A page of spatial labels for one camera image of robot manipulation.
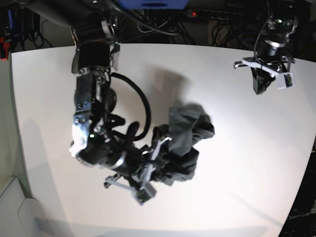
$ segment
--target metal bracket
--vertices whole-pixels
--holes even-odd
[[[119,51],[120,51],[120,43],[114,42],[114,46],[111,51],[111,57],[112,57],[112,67],[116,71],[119,70]]]
[[[105,188],[108,188],[110,185],[115,185],[120,188],[129,190],[132,192],[132,196],[137,200],[137,202],[140,205],[143,205],[144,202],[153,198],[156,195],[156,190],[150,184],[150,178],[152,172],[155,170],[155,167],[151,161],[154,161],[158,157],[162,144],[170,140],[170,137],[164,137],[162,140],[157,140],[155,148],[153,148],[149,152],[143,152],[143,155],[150,153],[150,163],[146,164],[146,167],[143,173],[141,174],[140,179],[135,177],[137,179],[137,183],[141,183],[141,187],[139,189],[117,182],[117,180],[121,177],[120,174],[115,174],[114,176],[107,177],[106,182],[104,183]]]
[[[92,74],[85,74],[77,77],[77,87],[75,92],[76,113],[73,118],[72,136],[74,143],[70,148],[73,157],[85,149],[89,138],[89,118],[92,110]]]
[[[292,59],[288,59],[288,68],[290,67],[290,63],[293,62]],[[291,72],[282,72],[282,68],[279,70],[276,70],[274,68],[271,68],[267,65],[258,63],[255,58],[249,57],[249,58],[243,58],[242,61],[238,61],[234,63],[234,68],[238,67],[251,67],[251,68],[257,68],[261,69],[271,75],[271,77],[274,77],[276,79],[276,86],[278,89],[285,89],[288,87],[295,86],[295,80],[294,80],[294,74]]]

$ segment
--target black cable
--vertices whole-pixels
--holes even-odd
[[[252,50],[256,39],[251,34],[244,34],[241,39],[237,36],[237,40],[240,41],[246,50]]]
[[[38,38],[39,38],[39,34],[38,33],[36,35],[35,35],[35,32],[29,33],[29,40],[31,42],[36,41]]]
[[[142,15],[139,11],[137,11],[137,10],[133,10],[134,12],[136,12],[141,18],[143,18],[144,19],[144,21],[146,21],[147,22],[147,19],[146,19],[146,17],[144,16],[144,15]]]
[[[98,12],[101,16],[104,16],[104,12],[102,10],[90,6],[87,2],[85,2],[83,0],[81,1],[81,3],[83,3],[85,5],[85,7],[87,7],[90,11]]]
[[[229,34],[231,33],[231,31],[233,30],[233,27],[234,27],[234,24],[233,24],[233,22],[231,22],[231,26],[229,27],[228,32],[227,32],[226,35],[223,37],[222,42],[220,42],[219,45],[218,45],[219,47],[222,47],[222,46],[223,46],[225,40],[227,39],[227,37],[229,36]]]
[[[126,39],[126,40],[124,40],[124,41],[122,41],[122,42],[120,42],[120,43],[127,43],[127,42],[129,42],[129,41],[132,41],[132,40],[135,40],[135,39],[138,39],[138,38],[142,38],[142,37],[144,37],[145,35],[146,35],[146,36],[149,36],[149,35],[153,35],[153,34],[158,34],[158,33],[155,32],[155,31],[151,31],[151,32],[148,32],[148,33],[143,33],[143,34],[141,34],[141,35],[134,36],[134,37],[132,37],[132,38]]]
[[[312,40],[312,34],[310,33],[306,42],[305,42],[305,45],[302,47],[301,51],[297,53],[297,57],[300,57],[305,52],[305,50],[308,48],[311,40]]]
[[[173,42],[173,44],[177,44],[177,42],[174,40],[174,36],[170,36],[170,39]]]
[[[121,7],[117,2],[115,2],[114,0],[105,0],[109,3],[110,6],[112,6],[114,9],[116,9],[117,11],[119,11],[120,13],[128,16],[129,18],[131,18],[133,21],[135,21],[136,23],[138,23],[139,25],[142,25],[150,30],[156,31],[157,33],[161,33],[164,35],[168,35],[168,36],[175,36],[177,33],[176,32],[170,32],[170,31],[164,31],[161,30],[155,26],[152,26],[148,23],[146,23],[145,21],[141,20],[140,18],[136,17],[133,13],[129,12],[128,10],[126,10],[125,8]]]
[[[107,87],[105,88],[104,92],[103,92],[103,103],[104,101],[106,100],[106,97],[108,96],[108,92],[110,90],[110,86],[111,86],[111,82],[112,82],[112,79],[111,79],[111,76],[109,75],[108,76],[108,84],[107,84]],[[107,121],[107,118],[106,118],[106,115],[107,115],[107,111],[106,111],[106,107],[105,106],[102,106],[102,109],[103,109],[103,124],[106,124],[106,121]],[[115,138],[113,138],[112,136],[112,131],[110,131],[110,129],[107,129],[106,127],[104,127],[107,131],[107,134],[111,137],[112,141],[115,141]]]
[[[179,31],[179,33],[180,33],[180,35],[181,35],[181,37],[182,37],[184,43],[185,43],[185,44],[188,44],[186,38],[183,36],[183,35],[185,35],[185,33],[181,30],[181,28],[180,28],[179,26],[178,26],[178,31]]]
[[[150,18],[149,13],[147,12],[146,9],[144,9],[144,14],[145,14],[146,17]]]
[[[193,39],[193,37],[189,34],[189,32],[187,31],[187,29],[184,27],[183,23],[182,22],[179,22],[180,25],[182,26],[184,32],[187,34],[189,40],[191,41],[192,44],[196,45],[196,42],[195,40]]]
[[[268,14],[267,20],[265,21],[265,23],[264,23],[263,26],[261,27],[260,32],[259,32],[259,34],[258,34],[258,36],[257,36],[257,39],[256,39],[256,42],[255,42],[255,46],[253,47],[253,54],[254,54],[254,57],[255,57],[255,59],[256,59],[258,62],[260,62],[260,63],[264,63],[264,62],[262,62],[261,60],[259,60],[259,58],[258,58],[258,56],[257,56],[257,44],[258,44],[259,38],[260,38],[260,36],[261,36],[261,33],[262,33],[263,29],[265,28],[265,26],[266,26],[268,20],[269,20],[269,17],[270,17],[270,16],[269,16],[269,14]]]
[[[217,46],[217,43],[216,43],[217,35],[218,35],[219,31],[221,31],[225,25],[227,25],[227,22],[218,23],[216,26],[213,26],[212,31],[211,31],[211,35],[212,35],[212,45],[211,46],[215,46],[215,45]],[[222,27],[222,28],[219,29],[216,33],[216,36],[214,36],[215,29],[217,29],[219,27]]]
[[[151,120],[152,120],[152,113],[151,113],[151,110],[150,110],[150,105],[149,105],[149,102],[148,102],[145,94],[142,92],[142,90],[133,81],[131,81],[126,76],[123,76],[123,75],[118,74],[118,73],[111,73],[110,76],[114,77],[114,78],[121,79],[122,81],[124,81],[127,84],[129,84],[138,93],[139,97],[141,98],[141,100],[142,100],[142,102],[144,104],[144,107],[145,107],[146,122],[145,122],[144,131],[140,135],[136,136],[134,138],[134,141],[138,141],[138,140],[143,139],[147,135],[147,133],[149,131],[149,127],[150,127]],[[121,133],[115,133],[115,134],[118,137],[123,138]]]
[[[24,41],[20,40],[19,43],[21,45],[22,50],[25,51]]]
[[[239,25],[240,22],[231,21],[230,24],[231,24],[231,27],[229,29],[229,32],[226,34],[223,41],[220,43],[220,46],[227,47],[227,44],[234,39],[236,39],[240,43],[240,39],[238,38],[238,35],[242,35],[248,31],[247,29],[245,29],[245,26],[243,24],[242,24],[241,29],[235,31],[234,29],[235,26],[241,27]]]
[[[44,36],[41,35],[40,37],[41,37],[46,43],[48,43],[50,47],[52,47],[52,48],[54,47],[47,39],[45,39]]]
[[[245,37],[245,34],[248,36],[254,37],[254,41],[255,41],[255,38],[257,37],[257,34],[254,33],[252,30],[242,29],[239,31],[235,31],[234,29],[232,29],[232,33],[223,42],[223,47],[227,47],[227,44],[234,39],[236,39],[239,44],[244,45],[244,43],[241,41],[241,39],[238,36],[243,35],[243,37]]]
[[[42,21],[42,23],[40,24],[40,30],[39,30],[39,32],[41,33],[41,35],[43,35],[44,33],[44,24],[45,24],[45,22],[47,22],[48,20],[44,20],[44,21]]]
[[[38,38],[38,37],[40,38],[40,45],[37,45],[36,39],[33,38],[31,35],[29,35],[29,41],[33,42],[33,44],[36,48],[42,48],[44,46],[45,42],[44,42],[43,38],[41,37],[40,32],[37,32],[36,38]]]

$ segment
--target robotic arm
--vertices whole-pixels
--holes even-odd
[[[267,18],[256,40],[254,56],[234,63],[234,68],[251,68],[253,89],[257,95],[265,92],[273,81],[276,81],[278,89],[295,86],[294,75],[290,72],[295,60],[288,48],[290,36],[298,26],[295,1],[272,0],[267,4]]]
[[[183,8],[186,1],[177,1],[181,6],[174,4],[172,7]],[[115,171],[115,175],[106,178],[105,188],[115,185],[127,189],[140,204],[155,196],[156,191],[150,183],[152,180],[172,185],[175,180],[191,179],[198,157],[198,151],[192,146],[200,139],[214,135],[214,127],[208,116],[203,115],[202,109],[193,108],[195,120],[181,119],[180,110],[177,110],[178,114],[173,113],[171,116],[177,122],[154,128],[150,147],[138,149],[134,146],[134,141],[143,139],[150,128],[150,105],[135,83],[123,75],[111,72],[119,52],[119,43],[115,39],[118,22],[111,14],[111,7],[128,17],[133,17],[131,13],[114,0],[102,4],[98,1],[89,3],[88,0],[19,0],[18,3],[59,25],[71,28],[76,44],[72,73],[77,77],[71,155],[86,166],[100,165]],[[294,1],[271,0],[269,3],[266,21],[255,43],[254,57],[243,58],[234,65],[235,68],[251,68],[257,94],[263,93],[274,80],[278,88],[295,85],[290,72],[294,60],[287,49],[289,37],[298,25],[293,11]],[[164,8],[164,5],[158,5],[158,8]],[[175,34],[153,26],[146,27],[166,35]],[[117,103],[117,95],[111,88],[112,78],[128,83],[144,104],[146,123],[138,136],[138,122],[130,124],[126,134],[114,130],[124,125],[125,120],[112,113]],[[190,131],[189,137],[179,135],[177,124],[181,129],[186,127]],[[119,178],[126,179],[129,186],[118,182]]]
[[[139,149],[134,146],[134,142],[143,139],[150,128],[151,110],[146,96],[135,83],[123,75],[111,72],[116,53],[119,52],[119,43],[115,40],[118,22],[111,14],[110,7],[127,16],[131,13],[113,0],[103,1],[96,8],[93,7],[94,3],[97,1],[92,1],[89,5],[81,0],[19,0],[19,4],[30,10],[71,28],[76,45],[72,73],[77,77],[71,155],[86,166],[103,166],[115,171],[114,176],[106,178],[105,188],[115,185],[127,189],[143,204],[156,194],[150,181],[172,185],[175,180],[185,181],[193,177],[198,152],[192,146],[200,139],[211,137],[214,128],[205,117],[200,119],[199,116],[198,121],[194,120],[190,124],[192,135],[186,139],[191,140],[191,144],[184,153],[170,150],[173,139],[169,134],[172,126],[169,125],[154,129],[150,147]],[[158,28],[155,30],[167,35],[175,34]],[[138,122],[130,124],[126,134],[114,130],[115,127],[124,125],[125,119],[112,114],[117,103],[117,95],[111,88],[112,78],[129,84],[144,104],[146,123],[140,135],[136,136]],[[208,135],[205,132],[194,132],[194,127],[199,124],[201,127],[198,131],[206,131]],[[178,134],[173,138],[175,142],[182,139]],[[129,186],[118,182],[121,177],[128,181]]]

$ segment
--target white table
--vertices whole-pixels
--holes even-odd
[[[295,200],[316,134],[316,64],[297,60],[296,87],[255,95],[252,52],[186,45],[124,44],[119,72],[148,96],[152,126],[174,101],[198,103],[216,135],[198,143],[196,175],[144,206],[117,188],[111,171],[70,156],[76,79],[73,47],[14,53],[12,70],[25,163],[34,198],[56,236],[277,237]],[[113,79],[116,114],[144,125],[138,95]],[[149,143],[151,133],[137,143]]]

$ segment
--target black cloth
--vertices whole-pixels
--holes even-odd
[[[215,134],[209,116],[200,105],[186,105],[169,109],[169,152],[180,157],[202,139]]]
[[[193,178],[198,160],[198,151],[193,145],[214,136],[214,127],[209,116],[199,105],[172,107],[169,110],[169,125],[154,128],[153,140],[169,134],[171,141],[164,144],[157,158],[152,180],[172,185],[174,181]]]

